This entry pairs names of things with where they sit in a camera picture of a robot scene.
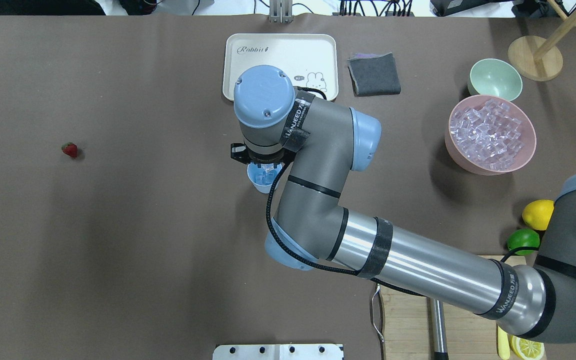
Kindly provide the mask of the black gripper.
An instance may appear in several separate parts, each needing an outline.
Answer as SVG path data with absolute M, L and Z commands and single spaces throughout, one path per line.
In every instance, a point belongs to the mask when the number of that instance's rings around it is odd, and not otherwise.
M 289 164 L 295 160 L 296 155 L 296 152 L 284 148 L 278 142 L 271 145 L 247 142 L 230 144 L 230 158 L 245 165 Z

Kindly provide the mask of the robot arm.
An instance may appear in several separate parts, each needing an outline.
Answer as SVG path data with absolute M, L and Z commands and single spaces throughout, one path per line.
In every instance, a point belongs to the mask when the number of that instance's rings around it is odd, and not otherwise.
M 418 209 L 402 227 L 340 205 L 349 173 L 365 171 L 377 152 L 382 125 L 351 107 L 297 89 L 280 69 L 247 69 L 232 82 L 234 113 L 244 137 L 232 152 L 245 164 L 278 164 L 289 175 L 278 209 L 266 206 L 269 254 L 299 264 L 400 288 L 495 321 L 517 337 L 547 344 L 576 343 L 576 137 L 537 122 L 537 150 L 519 172 L 519 191 L 493 180 L 437 180 L 439 191 L 470 209 L 430 203 L 426 181 L 390 180 L 375 193 L 391 212 Z M 545 243 L 534 266 L 510 266 L 466 251 L 492 243 L 505 200 L 562 185 Z

